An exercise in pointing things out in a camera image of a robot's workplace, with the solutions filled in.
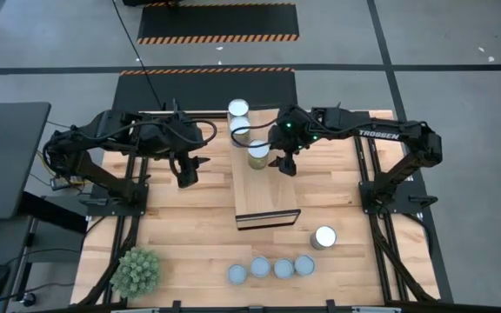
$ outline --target black cable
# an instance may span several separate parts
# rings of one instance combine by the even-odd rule
[[[46,288],[46,287],[50,287],[50,286],[59,286],[59,287],[69,287],[69,286],[72,286],[74,285],[75,283],[46,283],[46,284],[43,284],[41,286],[37,286],[35,288],[30,288],[28,290],[25,290],[23,292],[17,292],[16,294],[14,295],[10,295],[10,296],[4,296],[4,297],[0,297],[0,302],[2,301],[5,301],[5,300],[9,300],[9,299],[12,299],[16,296],[22,296],[24,295],[25,293],[28,293],[28,292],[34,292],[36,290],[40,290],[42,288]]]
[[[63,248],[42,249],[42,250],[36,250],[36,251],[31,251],[31,252],[23,253],[23,254],[22,254],[22,255],[20,255],[20,256],[13,257],[13,258],[12,258],[12,259],[10,259],[9,261],[7,261],[7,262],[5,263],[5,265],[9,265],[9,264],[10,264],[10,263],[12,263],[13,261],[18,260],[18,259],[19,259],[19,258],[21,258],[21,257],[28,256],[28,255],[35,254],[35,253],[40,253],[40,252],[47,252],[47,251],[69,251],[69,252],[81,253],[81,251],[78,251],[78,250],[63,249]]]
[[[78,189],[77,196],[80,196],[80,195],[82,195],[82,194],[83,194],[84,187],[86,187],[86,182],[85,182],[85,181],[84,181],[84,179],[83,179],[83,187]]]
[[[212,127],[212,134],[205,140],[203,141],[194,141],[194,140],[190,140],[189,138],[179,134],[178,132],[176,132],[174,129],[172,129],[169,125],[167,124],[161,124],[163,125],[165,128],[167,128],[168,130],[170,130],[170,132],[173,133],[173,135],[179,137],[179,139],[182,139],[184,140],[185,142],[187,143],[193,143],[193,144],[206,144],[206,143],[209,143],[210,141],[212,141],[212,139],[214,139],[217,135],[217,127],[214,123],[210,122],[210,121],[206,121],[206,120],[192,120],[190,121],[189,123],[206,123],[206,124],[209,124],[209,126]]]
[[[46,123],[50,123],[52,125],[56,125],[56,126],[59,126],[59,127],[63,127],[63,128],[66,128],[66,129],[70,129],[70,126],[65,126],[65,125],[62,125],[60,123],[53,123],[51,121],[45,121]]]
[[[121,14],[119,14],[119,9],[117,8],[117,4],[115,3],[115,0],[111,0],[111,1],[113,2],[113,7],[115,8],[115,12],[117,13],[117,17],[119,18],[119,22],[121,22],[121,26],[123,26],[123,30],[125,31],[127,38],[129,38],[130,46],[135,51],[135,54],[137,55],[138,62],[140,62],[140,66],[143,68],[144,75],[146,76],[146,81],[148,82],[148,85],[150,86],[150,89],[152,90],[152,94],[156,98],[157,106],[160,108],[160,110],[165,110],[165,103],[162,104],[160,99],[157,97],[157,93],[154,90],[154,85],[152,84],[152,81],[150,80],[150,77],[148,76],[148,71],[146,70],[146,67],[144,66],[143,59],[138,54],[137,47],[135,46],[132,39],[130,38],[129,31],[127,30],[127,27],[125,27],[125,23],[123,22],[123,19],[121,18]]]
[[[86,138],[88,140],[101,141],[101,140],[108,139],[109,137],[115,136],[116,134],[121,133],[123,131],[130,130],[131,128],[134,128],[134,127],[137,127],[137,126],[144,126],[144,125],[156,125],[156,126],[158,126],[159,125],[159,121],[152,120],[152,121],[144,121],[144,122],[132,123],[132,124],[123,126],[122,128],[117,129],[117,130],[111,132],[110,134],[103,135],[103,136],[100,136],[100,137],[90,137],[88,135],[85,135],[81,131],[74,131],[73,134],[78,134],[78,135],[80,135],[80,136],[82,136],[82,137],[84,137],[84,138]]]
[[[258,126],[243,126],[243,127],[238,127],[238,128],[235,128],[232,132],[231,132],[231,140],[233,140],[233,142],[235,142],[237,145],[239,145],[240,147],[244,147],[244,148],[260,148],[260,147],[264,147],[264,146],[267,146],[269,144],[271,144],[270,142],[268,143],[260,143],[260,144],[257,144],[257,145],[253,145],[253,146],[250,146],[248,144],[245,144],[245,143],[240,143],[236,138],[235,138],[235,132],[236,131],[239,131],[239,130],[259,130],[259,129],[262,129],[264,127],[268,127],[272,124],[274,124],[275,122],[277,122],[279,118],[275,118],[271,121],[269,121],[268,123],[266,124],[262,124],[262,125],[258,125]]]
[[[50,185],[50,184],[46,183],[45,181],[43,181],[43,180],[42,180],[41,178],[39,178],[38,176],[36,176],[36,175],[34,175],[34,174],[32,174],[32,173],[30,173],[30,175],[31,175],[32,177],[36,178],[36,179],[38,180],[38,182],[43,183],[44,185],[46,185],[46,186],[48,186],[48,187],[51,187],[51,185]]]
[[[377,121],[371,121],[371,122],[363,123],[363,124],[359,124],[359,125],[354,125],[353,127],[350,127],[346,130],[329,130],[325,126],[323,126],[319,121],[317,121],[314,117],[312,117],[309,114],[309,112],[307,112],[305,109],[303,109],[299,106],[297,106],[297,109],[301,110],[309,118],[309,120],[311,120],[314,124],[316,124],[320,129],[322,129],[323,131],[328,132],[330,134],[343,134],[343,133],[346,133],[346,132],[351,131],[353,129],[356,129],[357,127],[363,127],[363,126],[369,126],[369,125],[395,126],[394,123],[385,123],[384,121],[377,120]],[[423,124],[423,123],[426,123],[426,122],[404,122],[404,123],[402,123],[401,126],[410,127],[410,126],[415,126],[415,125],[419,125],[419,124]]]
[[[86,230],[86,233],[84,234],[84,236],[88,236],[88,233],[90,233],[90,231],[92,229],[94,229],[94,227],[96,227],[96,225],[100,224],[103,220],[105,219],[105,216],[102,216],[100,217],[100,219],[98,219],[95,223],[92,224],[92,226],[90,226],[87,230]]]
[[[428,225],[423,220],[414,216],[413,214],[404,214],[404,215],[405,215],[405,217],[411,219],[413,222],[423,226],[424,232],[426,233],[426,241],[428,244],[428,254],[430,256],[432,256],[432,247],[433,247],[432,233],[431,233],[431,230],[428,228]]]

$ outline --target table leg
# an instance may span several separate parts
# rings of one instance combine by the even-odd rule
[[[79,234],[86,232],[88,222],[86,222],[85,216],[66,210],[27,191],[23,192],[23,198],[18,210],[19,213],[33,216]]]

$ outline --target green plant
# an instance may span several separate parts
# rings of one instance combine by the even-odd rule
[[[119,267],[110,282],[121,297],[134,299],[154,291],[158,270],[159,260],[154,251],[133,248],[119,259]]]

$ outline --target succulent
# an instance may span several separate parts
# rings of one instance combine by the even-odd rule
[[[158,279],[159,260],[154,251],[133,248],[119,259],[110,282],[121,297],[134,299],[154,291]]]

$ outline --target wooden table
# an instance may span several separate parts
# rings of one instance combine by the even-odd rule
[[[370,113],[392,118],[388,110]],[[130,300],[129,306],[170,307],[174,300],[181,300],[184,307],[324,306],[326,299],[334,299],[336,305],[382,304],[370,226],[357,189],[360,172],[352,138],[322,140],[296,157],[293,179],[302,213],[295,225],[237,231],[227,123],[213,121],[217,138],[197,152],[211,158],[198,169],[197,184],[180,190],[166,161],[150,161],[148,210],[140,222],[137,245],[162,258],[163,279],[152,295]],[[400,143],[377,140],[376,144],[382,170],[403,157]],[[105,153],[103,167],[121,176],[126,160]],[[403,216],[394,216],[393,223],[405,266],[429,294],[438,297],[422,228]],[[87,294],[107,267],[115,225],[115,217],[108,217],[86,238],[72,303]],[[310,246],[309,237],[321,225],[336,230],[337,244],[318,251]],[[239,286],[227,282],[227,269],[234,263],[249,266],[254,256],[273,262],[300,254],[315,258],[317,270],[312,276],[280,280],[270,274],[262,279],[249,276]],[[391,264],[387,261],[386,266],[397,298]]]

